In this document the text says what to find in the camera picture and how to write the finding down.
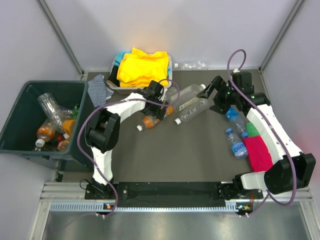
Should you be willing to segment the magenta cloth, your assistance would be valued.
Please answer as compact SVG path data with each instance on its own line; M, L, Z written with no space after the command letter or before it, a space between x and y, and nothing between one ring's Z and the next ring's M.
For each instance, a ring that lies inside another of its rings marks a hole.
M248 159L253 172L266 172L272 166L272 158L261 136L242 139L248 150Z

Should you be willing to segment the small orange bottle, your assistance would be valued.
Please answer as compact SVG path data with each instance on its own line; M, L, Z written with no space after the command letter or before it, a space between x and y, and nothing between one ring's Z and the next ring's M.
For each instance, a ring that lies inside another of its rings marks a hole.
M75 128L75 125L76 125L75 119L66 119L62 123L62 129L68 136L71 136Z

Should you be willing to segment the dark green plastic bin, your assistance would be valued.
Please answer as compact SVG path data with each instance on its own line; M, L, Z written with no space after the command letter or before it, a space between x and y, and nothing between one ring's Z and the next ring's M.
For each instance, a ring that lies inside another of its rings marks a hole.
M35 151L36 131L46 120L38 97L51 93L57 103L67 109L79 105L74 133L65 151ZM77 139L79 131L94 106L88 94L88 83L71 80L31 80L20 90L0 133L0 152L54 168L60 160L77 162L92 170L93 163L84 155L92 155L85 138Z

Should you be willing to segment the blue cap bottle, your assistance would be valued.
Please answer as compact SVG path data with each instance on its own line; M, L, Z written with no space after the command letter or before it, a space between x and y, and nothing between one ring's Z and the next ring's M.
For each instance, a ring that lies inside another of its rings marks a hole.
M231 106L225 114L229 122L233 124L237 132L242 138L248 137L248 132L246 130L246 124L243 119L240 117L238 112Z

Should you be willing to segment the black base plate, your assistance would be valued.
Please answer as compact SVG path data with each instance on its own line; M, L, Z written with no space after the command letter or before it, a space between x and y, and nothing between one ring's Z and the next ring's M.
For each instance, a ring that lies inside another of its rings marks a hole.
M206 197L210 200L260 200L261 190L238 190L232 182L119 182L113 186L89 183L86 199L120 201L147 197Z

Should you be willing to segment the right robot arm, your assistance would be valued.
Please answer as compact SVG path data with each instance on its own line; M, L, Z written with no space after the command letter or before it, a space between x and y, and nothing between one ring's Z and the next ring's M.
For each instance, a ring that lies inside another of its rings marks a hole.
M236 175L233 192L245 198L252 190L267 190L273 195L306 188L311 180L316 159L304 153L287 135L276 118L272 105L263 92L255 92L248 71L233 72L232 80L217 75L197 96L207 99L213 91L210 110L228 119L242 112L257 130L256 136L243 137L252 171Z

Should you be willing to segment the teal cloth in basket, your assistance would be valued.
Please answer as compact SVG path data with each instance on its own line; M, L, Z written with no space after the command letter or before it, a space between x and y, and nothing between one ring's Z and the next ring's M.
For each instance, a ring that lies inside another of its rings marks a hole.
M124 59L125 54L130 54L131 51L121 51L119 52L113 59L113 65L114 66L120 66L122 60Z

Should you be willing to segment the red cap crushed bottle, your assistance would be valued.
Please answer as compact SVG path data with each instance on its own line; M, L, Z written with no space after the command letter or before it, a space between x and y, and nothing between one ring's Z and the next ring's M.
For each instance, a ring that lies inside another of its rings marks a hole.
M65 151L69 146L70 138L71 138L70 136L65 138L64 136L59 135L56 138L56 140L57 140L57 150L60 151L60 152Z

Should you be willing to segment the yellow cloth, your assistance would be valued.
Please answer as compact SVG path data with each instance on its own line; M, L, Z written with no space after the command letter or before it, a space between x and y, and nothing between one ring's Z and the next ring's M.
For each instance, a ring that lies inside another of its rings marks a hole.
M148 54L133 48L123 54L119 62L116 79L121 88L147 87L151 81L161 82L166 87L168 81L169 55L166 51Z

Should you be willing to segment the large clear bottle with label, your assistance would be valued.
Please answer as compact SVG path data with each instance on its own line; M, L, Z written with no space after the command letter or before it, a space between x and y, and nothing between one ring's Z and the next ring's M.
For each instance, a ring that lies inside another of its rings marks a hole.
M204 84L191 84L179 92L179 97L177 92L174 93L169 98L169 102L175 112L180 112L193 104L198 99L197 95L205 88L206 86Z

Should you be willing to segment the crushed green bottle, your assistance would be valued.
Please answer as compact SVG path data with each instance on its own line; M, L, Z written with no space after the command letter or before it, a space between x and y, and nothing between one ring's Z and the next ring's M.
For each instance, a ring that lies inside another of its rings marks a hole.
M80 109L80 105L79 104L76 104L73 109L72 109L72 114L71 114L71 119L76 119L77 116L78 116L78 113L79 113L79 109Z

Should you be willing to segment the orange bottle with white label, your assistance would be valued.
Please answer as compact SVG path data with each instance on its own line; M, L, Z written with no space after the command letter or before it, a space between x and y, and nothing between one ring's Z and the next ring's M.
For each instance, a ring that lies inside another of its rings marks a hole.
M35 146L42 148L54 138L55 134L56 127L49 119L46 119L36 132L37 140L35 141Z

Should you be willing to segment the orange bottle tall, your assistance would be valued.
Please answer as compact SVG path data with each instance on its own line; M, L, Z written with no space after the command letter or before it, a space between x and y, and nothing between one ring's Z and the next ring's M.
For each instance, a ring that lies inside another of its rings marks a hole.
M174 112L174 108L172 106L169 106L164 114L164 118L171 115L173 112ZM141 132L143 130L153 128L160 121L161 120L158 118L147 115L142 119L142 123L140 125L137 125L136 128Z

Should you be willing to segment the clear ribbed bottle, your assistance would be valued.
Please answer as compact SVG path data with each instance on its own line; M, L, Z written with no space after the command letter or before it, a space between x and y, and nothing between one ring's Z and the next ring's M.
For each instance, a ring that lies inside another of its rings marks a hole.
M174 122L177 125L180 125L181 123L186 123L198 116L203 111L205 111L209 107L209 105L210 104L207 99L199 98L190 106L182 110L182 112L179 114L178 118L174 120Z

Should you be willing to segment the blue label bottle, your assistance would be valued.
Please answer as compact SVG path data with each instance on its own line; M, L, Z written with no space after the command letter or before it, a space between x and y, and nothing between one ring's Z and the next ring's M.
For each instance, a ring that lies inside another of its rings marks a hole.
M226 129L225 133L233 155L237 159L245 159L248 156L248 150L240 137L231 128Z

